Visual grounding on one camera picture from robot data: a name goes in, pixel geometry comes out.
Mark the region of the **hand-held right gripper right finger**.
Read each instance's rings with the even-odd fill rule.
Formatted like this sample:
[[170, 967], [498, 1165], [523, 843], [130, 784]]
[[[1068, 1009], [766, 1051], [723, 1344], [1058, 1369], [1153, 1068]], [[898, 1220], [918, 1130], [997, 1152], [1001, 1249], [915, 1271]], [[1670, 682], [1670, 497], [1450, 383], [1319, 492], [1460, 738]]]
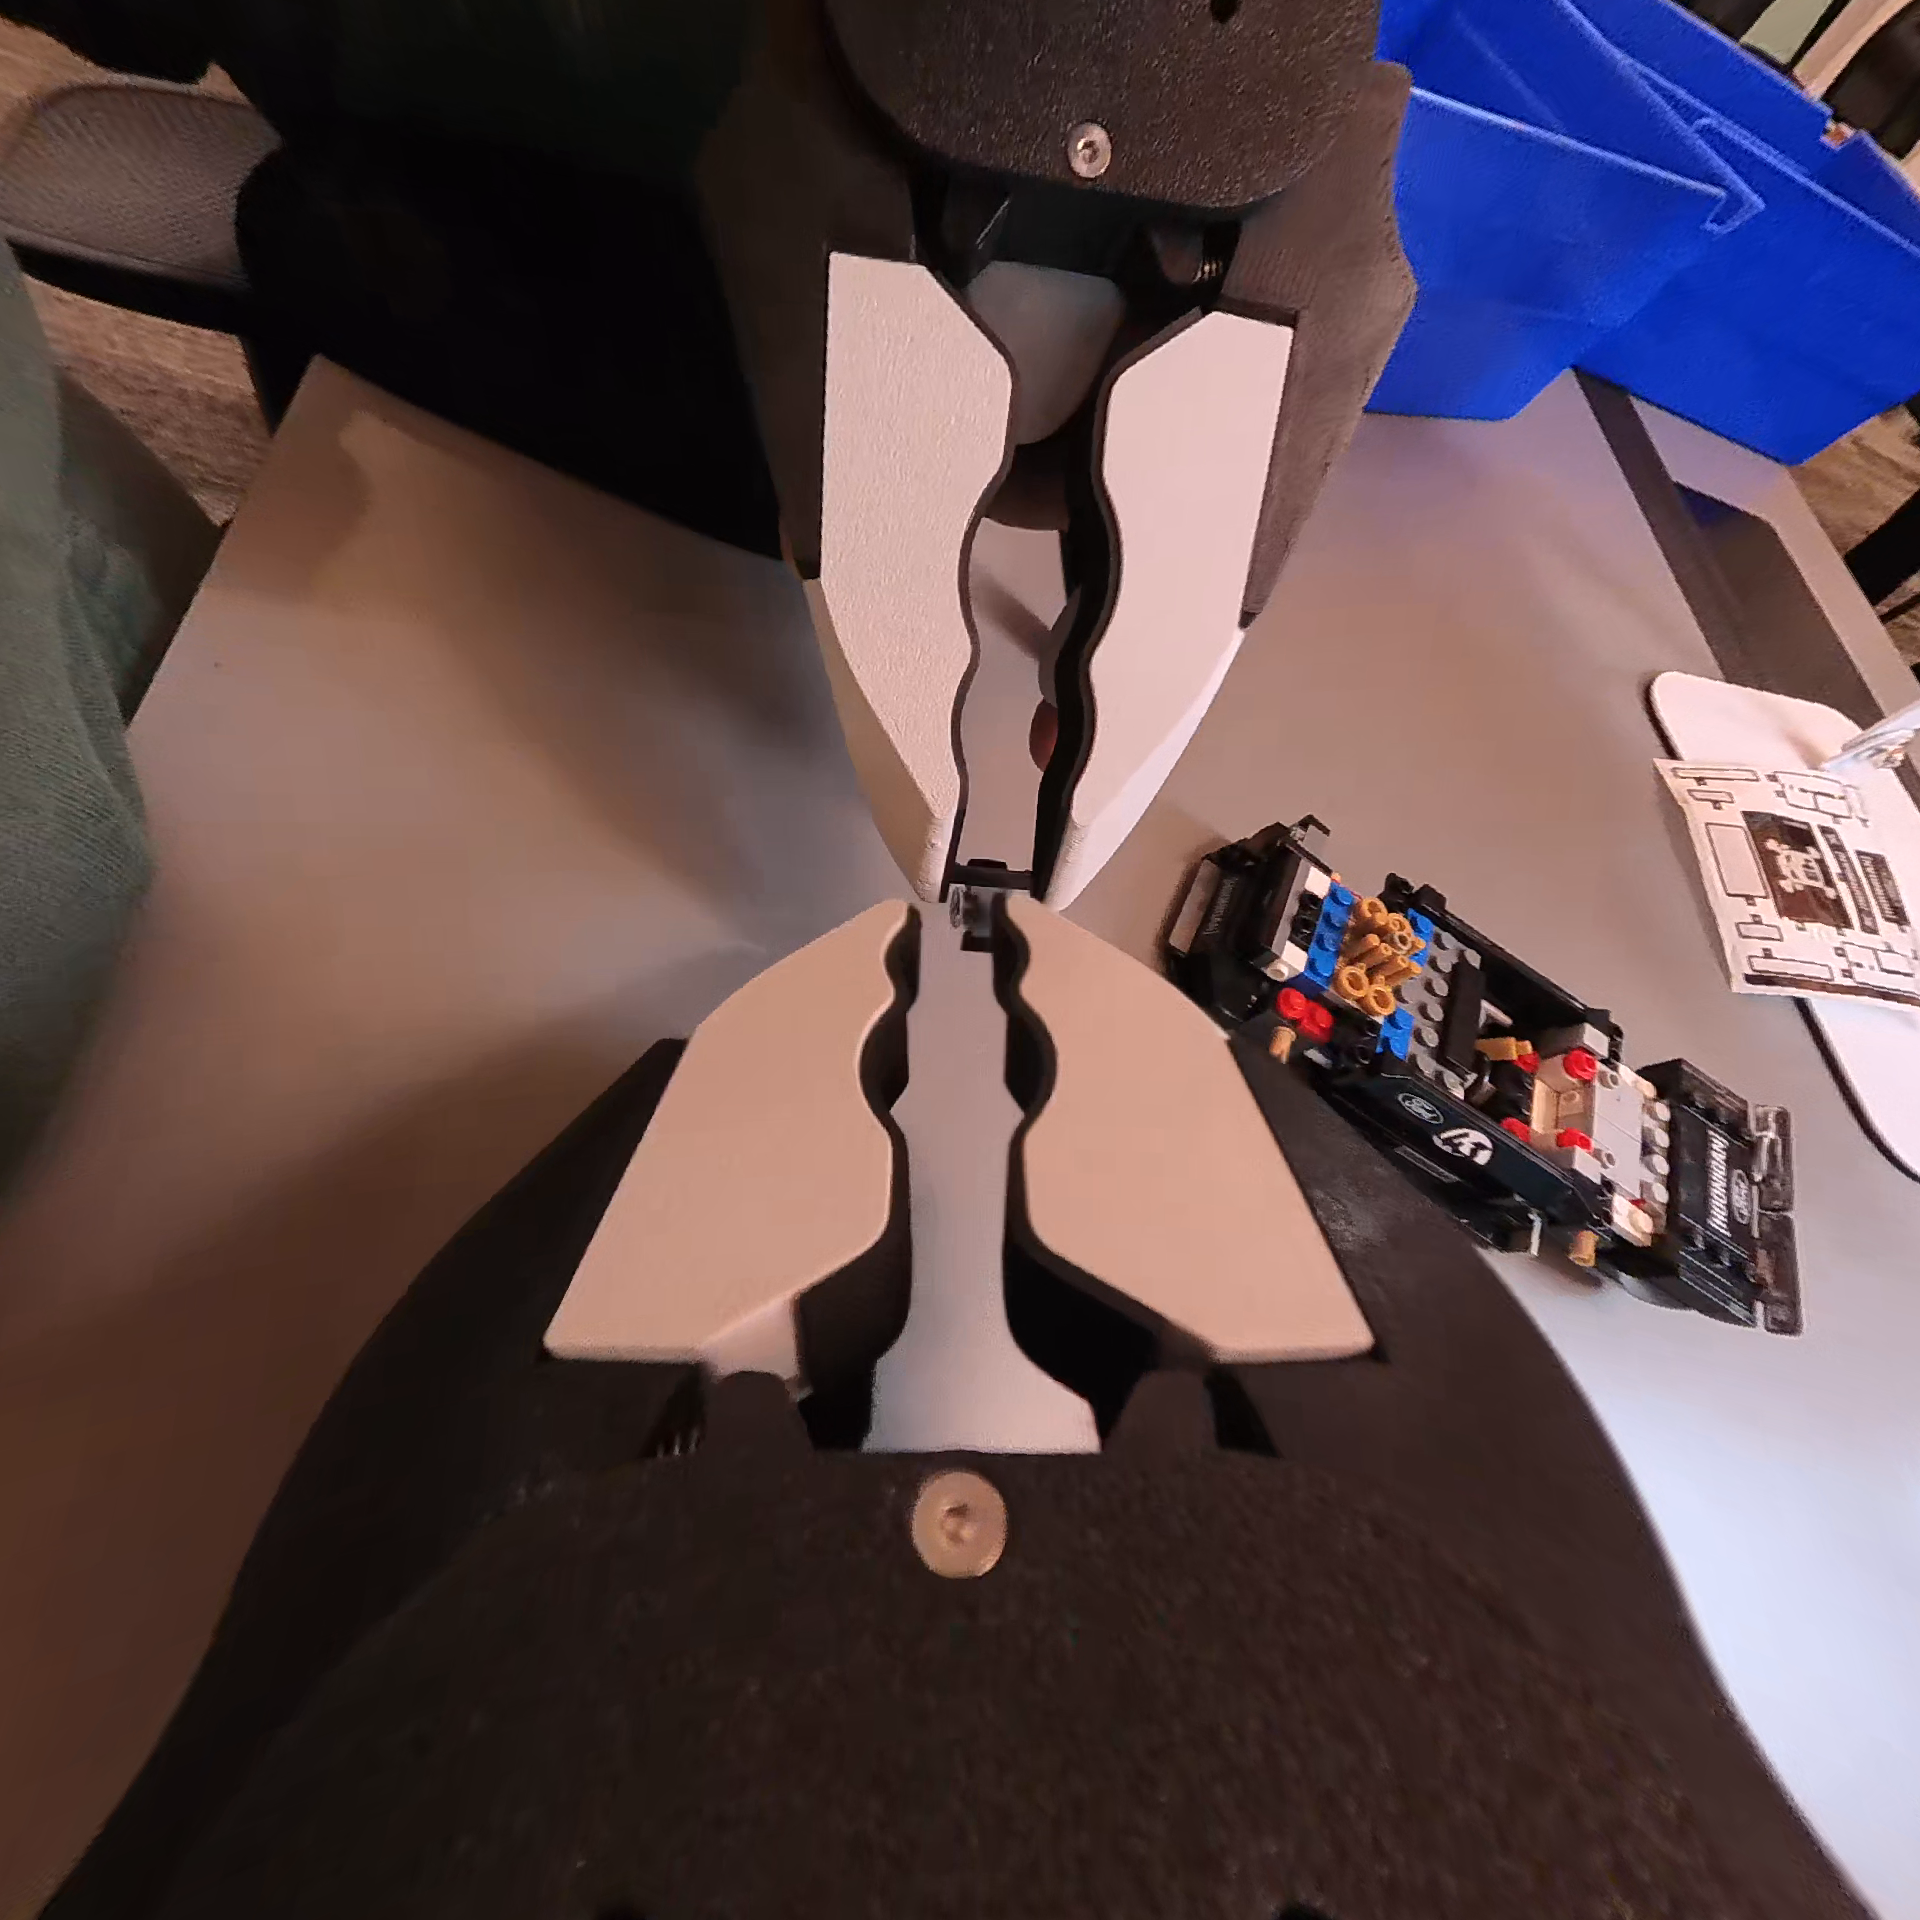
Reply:
[[1225, 1031], [1028, 897], [994, 904], [993, 972], [1021, 1249], [1181, 1360], [1370, 1353], [1373, 1332]]

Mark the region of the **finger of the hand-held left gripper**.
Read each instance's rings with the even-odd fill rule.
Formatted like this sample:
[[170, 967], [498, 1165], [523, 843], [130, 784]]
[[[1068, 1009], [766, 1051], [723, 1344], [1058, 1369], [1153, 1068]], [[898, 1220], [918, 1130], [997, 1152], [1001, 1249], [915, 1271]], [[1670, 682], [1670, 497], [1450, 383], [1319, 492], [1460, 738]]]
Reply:
[[1292, 338], [1214, 308], [1132, 354], [1103, 392], [1095, 480], [1117, 571], [1082, 656], [1091, 735], [1041, 883], [1054, 909], [1139, 825], [1237, 659]]
[[821, 557], [807, 608], [881, 840], [922, 898], [965, 818], [970, 546], [1012, 460], [1015, 370], [918, 264], [828, 260]]

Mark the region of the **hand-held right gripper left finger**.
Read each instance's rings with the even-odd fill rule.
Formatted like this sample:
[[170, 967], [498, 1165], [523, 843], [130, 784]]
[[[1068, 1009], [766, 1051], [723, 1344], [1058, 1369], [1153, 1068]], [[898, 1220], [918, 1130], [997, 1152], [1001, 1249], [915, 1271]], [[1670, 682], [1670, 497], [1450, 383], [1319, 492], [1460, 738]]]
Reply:
[[910, 1299], [922, 916], [867, 908], [727, 996], [668, 1076], [543, 1330], [559, 1360], [865, 1378]]

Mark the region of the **partly built lego car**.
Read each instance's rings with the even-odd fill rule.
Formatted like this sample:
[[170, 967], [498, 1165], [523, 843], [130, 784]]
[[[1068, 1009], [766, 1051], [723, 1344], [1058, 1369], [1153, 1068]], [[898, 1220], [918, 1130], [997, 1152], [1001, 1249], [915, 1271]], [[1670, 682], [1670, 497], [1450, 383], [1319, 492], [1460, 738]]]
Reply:
[[1167, 978], [1481, 1243], [1803, 1336], [1788, 1108], [1681, 1058], [1634, 1068], [1605, 1009], [1423, 883], [1343, 881], [1323, 836], [1305, 816], [1203, 853], [1161, 933]]

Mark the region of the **small black lego piece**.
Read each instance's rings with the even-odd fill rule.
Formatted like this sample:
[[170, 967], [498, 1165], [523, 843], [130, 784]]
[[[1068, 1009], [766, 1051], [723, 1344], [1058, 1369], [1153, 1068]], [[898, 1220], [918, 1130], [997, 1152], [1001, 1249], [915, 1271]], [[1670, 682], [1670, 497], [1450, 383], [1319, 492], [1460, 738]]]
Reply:
[[993, 953], [997, 900], [1033, 892], [1030, 869], [1010, 869], [997, 858], [955, 860], [949, 866], [942, 900], [949, 904], [949, 924], [957, 933], [962, 953]]

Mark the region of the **book stand with white base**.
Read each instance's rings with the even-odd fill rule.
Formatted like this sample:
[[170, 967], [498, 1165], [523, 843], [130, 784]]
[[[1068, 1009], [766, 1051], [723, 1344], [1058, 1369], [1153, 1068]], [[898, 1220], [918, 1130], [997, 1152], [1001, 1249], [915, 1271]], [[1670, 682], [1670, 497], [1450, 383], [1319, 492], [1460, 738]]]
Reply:
[[[1649, 691], [1655, 724], [1675, 762], [1737, 762], [1769, 771], [1891, 777], [1889, 801], [1901, 853], [1916, 858], [1916, 708], [1865, 724], [1841, 712], [1717, 679], [1661, 674]], [[1863, 1130], [1909, 1176], [1918, 1173], [1918, 1016], [1865, 1002], [1790, 1000], [1812, 1021], [1841, 1091]]]

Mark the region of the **black and white sticker sheet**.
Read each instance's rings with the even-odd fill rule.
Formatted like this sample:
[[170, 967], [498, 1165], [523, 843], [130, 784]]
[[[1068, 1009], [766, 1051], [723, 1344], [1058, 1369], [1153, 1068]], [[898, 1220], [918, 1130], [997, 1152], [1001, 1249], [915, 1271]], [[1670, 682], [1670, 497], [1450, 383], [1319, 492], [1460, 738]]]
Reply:
[[1916, 1009], [1916, 858], [1884, 776], [1657, 759], [1743, 996]]

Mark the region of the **grey mesh office chair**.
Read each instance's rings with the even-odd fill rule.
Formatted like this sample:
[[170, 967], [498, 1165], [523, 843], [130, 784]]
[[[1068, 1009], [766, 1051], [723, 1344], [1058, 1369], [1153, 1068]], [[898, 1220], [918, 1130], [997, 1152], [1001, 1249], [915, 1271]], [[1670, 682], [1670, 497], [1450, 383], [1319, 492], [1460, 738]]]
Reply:
[[60, 269], [238, 299], [238, 194], [276, 147], [249, 104], [142, 81], [58, 87], [5, 130], [5, 241]]

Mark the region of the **person's green top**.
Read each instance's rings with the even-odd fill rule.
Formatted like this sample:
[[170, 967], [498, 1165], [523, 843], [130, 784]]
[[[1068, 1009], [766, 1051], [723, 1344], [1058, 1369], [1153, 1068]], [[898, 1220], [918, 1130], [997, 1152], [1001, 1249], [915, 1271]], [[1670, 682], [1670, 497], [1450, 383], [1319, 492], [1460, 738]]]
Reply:
[[220, 530], [46, 340], [3, 250], [3, 1183], [34, 1152], [151, 888], [127, 721]]

